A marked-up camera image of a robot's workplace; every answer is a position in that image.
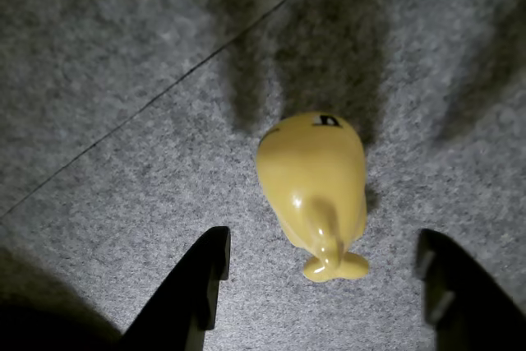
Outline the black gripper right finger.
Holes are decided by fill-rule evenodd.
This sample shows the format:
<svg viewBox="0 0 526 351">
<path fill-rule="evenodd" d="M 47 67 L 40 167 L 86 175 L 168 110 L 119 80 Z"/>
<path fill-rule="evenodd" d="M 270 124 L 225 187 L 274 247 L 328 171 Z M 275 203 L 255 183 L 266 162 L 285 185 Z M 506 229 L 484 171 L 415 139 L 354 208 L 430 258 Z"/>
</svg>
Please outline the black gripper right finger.
<svg viewBox="0 0 526 351">
<path fill-rule="evenodd" d="M 447 235 L 422 229 L 414 263 L 422 315 L 436 350 L 524 350 L 525 315 L 490 274 Z"/>
</svg>

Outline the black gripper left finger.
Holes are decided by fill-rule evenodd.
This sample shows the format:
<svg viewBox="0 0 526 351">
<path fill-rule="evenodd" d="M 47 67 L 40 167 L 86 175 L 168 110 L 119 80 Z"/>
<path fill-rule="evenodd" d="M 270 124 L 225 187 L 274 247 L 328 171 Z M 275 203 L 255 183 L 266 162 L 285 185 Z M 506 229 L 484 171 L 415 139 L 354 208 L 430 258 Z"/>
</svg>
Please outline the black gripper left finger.
<svg viewBox="0 0 526 351">
<path fill-rule="evenodd" d="M 228 279 L 231 233 L 204 232 L 142 308 L 118 342 L 120 350 L 202 350 L 215 328 L 219 283 Z"/>
</svg>

